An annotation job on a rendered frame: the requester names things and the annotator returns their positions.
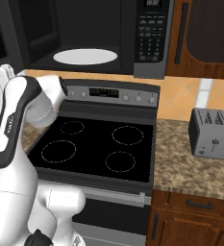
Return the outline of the brown wall cupboard door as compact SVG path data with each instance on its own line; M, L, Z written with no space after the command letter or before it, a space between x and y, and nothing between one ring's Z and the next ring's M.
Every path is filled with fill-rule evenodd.
M184 2L188 2L187 22L180 64L175 64ZM166 74L224 79L224 0L175 0Z

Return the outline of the black microwave door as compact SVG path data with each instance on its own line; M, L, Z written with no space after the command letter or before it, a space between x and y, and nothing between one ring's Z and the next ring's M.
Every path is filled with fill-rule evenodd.
M23 70L23 61L12 20L14 3L15 0L0 0L0 65L10 64L18 73Z

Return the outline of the black microwave oven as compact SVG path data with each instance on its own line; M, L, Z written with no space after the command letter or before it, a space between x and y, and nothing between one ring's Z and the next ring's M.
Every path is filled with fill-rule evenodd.
M12 20L27 69L162 79L174 0L15 0ZM71 65L53 56L70 49L113 51L115 61Z

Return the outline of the grey toaster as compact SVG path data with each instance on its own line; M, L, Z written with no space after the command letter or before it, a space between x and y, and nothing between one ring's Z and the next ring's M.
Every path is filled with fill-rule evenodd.
M191 153L197 158L224 160L224 111L194 108L188 135Z

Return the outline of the brown wooden drawer front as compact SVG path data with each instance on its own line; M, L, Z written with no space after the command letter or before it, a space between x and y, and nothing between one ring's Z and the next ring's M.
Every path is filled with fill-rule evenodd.
M213 209L199 209L187 206L187 199L193 203L207 204L213 203ZM199 211L204 213L224 215L224 200L214 199L209 197L194 196L171 192L168 196L168 204L172 208Z

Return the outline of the white microwave turntable plate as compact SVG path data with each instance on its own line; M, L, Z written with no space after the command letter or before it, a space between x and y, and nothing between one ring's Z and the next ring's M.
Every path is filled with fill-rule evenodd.
M71 65L96 65L113 62L117 54L110 50L85 48L61 51L53 56L56 62Z

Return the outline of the black oven door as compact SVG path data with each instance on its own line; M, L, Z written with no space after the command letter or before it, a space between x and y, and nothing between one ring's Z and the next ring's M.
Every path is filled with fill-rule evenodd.
M73 228L87 246L145 246L150 207L87 199Z

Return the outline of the brown base cupboard door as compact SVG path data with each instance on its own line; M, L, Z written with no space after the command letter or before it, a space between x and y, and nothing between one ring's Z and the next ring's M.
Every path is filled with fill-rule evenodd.
M159 224L152 240L155 220ZM224 246L224 218L152 207L146 246Z

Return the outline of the black and steel stove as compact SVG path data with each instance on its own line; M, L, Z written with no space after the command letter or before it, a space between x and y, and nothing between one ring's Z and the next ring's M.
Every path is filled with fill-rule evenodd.
M27 152L39 180L135 195L143 192L150 207L159 87L83 79L69 79L65 85L67 96L57 119ZM73 98L68 97L69 91L74 91ZM122 101L123 95L129 101ZM152 96L156 102L150 104Z

